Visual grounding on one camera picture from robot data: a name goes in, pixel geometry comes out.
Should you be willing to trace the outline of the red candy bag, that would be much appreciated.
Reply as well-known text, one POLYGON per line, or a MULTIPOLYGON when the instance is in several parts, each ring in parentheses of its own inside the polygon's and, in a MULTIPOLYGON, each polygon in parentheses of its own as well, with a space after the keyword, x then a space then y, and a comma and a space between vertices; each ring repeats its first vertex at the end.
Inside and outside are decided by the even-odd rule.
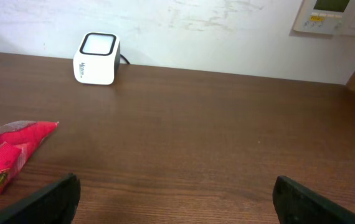
POLYGON ((15 121, 0 126, 0 194, 58 122, 15 121))

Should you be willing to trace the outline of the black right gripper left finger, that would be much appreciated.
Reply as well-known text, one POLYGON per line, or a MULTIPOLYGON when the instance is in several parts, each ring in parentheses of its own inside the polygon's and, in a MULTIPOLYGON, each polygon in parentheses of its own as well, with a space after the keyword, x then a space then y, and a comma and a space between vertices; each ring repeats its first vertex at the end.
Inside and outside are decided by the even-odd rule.
POLYGON ((71 224, 80 192, 80 180, 70 173, 0 210, 0 224, 71 224))

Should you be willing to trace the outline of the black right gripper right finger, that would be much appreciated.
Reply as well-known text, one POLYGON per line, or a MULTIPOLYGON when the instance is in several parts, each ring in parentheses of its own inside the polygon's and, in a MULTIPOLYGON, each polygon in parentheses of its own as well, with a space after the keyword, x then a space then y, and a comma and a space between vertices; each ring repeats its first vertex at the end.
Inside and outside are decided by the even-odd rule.
POLYGON ((355 213, 283 175, 276 179, 273 205, 284 224, 355 224, 355 213))

